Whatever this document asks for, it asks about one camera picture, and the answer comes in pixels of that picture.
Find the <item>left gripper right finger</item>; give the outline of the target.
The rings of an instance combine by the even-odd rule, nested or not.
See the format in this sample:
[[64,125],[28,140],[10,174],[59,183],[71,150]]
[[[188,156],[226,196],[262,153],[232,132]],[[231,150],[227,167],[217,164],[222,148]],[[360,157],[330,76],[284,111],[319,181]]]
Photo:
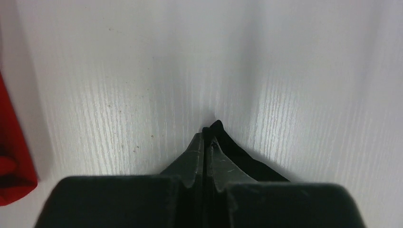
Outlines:
[[257,181],[211,139],[205,150],[209,228],[363,228],[348,191],[331,183]]

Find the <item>black t shirt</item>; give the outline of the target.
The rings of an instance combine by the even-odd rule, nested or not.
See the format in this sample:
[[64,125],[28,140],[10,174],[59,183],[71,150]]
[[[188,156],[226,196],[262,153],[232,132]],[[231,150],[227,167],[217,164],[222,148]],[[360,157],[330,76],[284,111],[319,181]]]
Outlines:
[[205,147],[209,147],[211,141],[216,139],[222,152],[237,165],[243,172],[257,181],[289,182],[287,178],[252,158],[244,149],[228,135],[224,130],[222,121],[217,120],[211,126],[204,127],[202,134]]

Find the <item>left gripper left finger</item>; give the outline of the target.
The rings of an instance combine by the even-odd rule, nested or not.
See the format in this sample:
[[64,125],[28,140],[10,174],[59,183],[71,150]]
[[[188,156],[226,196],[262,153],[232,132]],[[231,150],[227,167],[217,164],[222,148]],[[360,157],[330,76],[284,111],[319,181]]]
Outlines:
[[161,173],[70,176],[52,190],[38,228],[200,228],[204,141],[187,149]]

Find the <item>folded red t shirt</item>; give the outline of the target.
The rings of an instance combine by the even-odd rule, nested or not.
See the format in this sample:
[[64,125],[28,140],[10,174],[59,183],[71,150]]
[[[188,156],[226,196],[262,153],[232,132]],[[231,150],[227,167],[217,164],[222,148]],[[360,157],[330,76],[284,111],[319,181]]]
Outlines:
[[25,197],[38,185],[36,171],[22,129],[0,79],[0,205]]

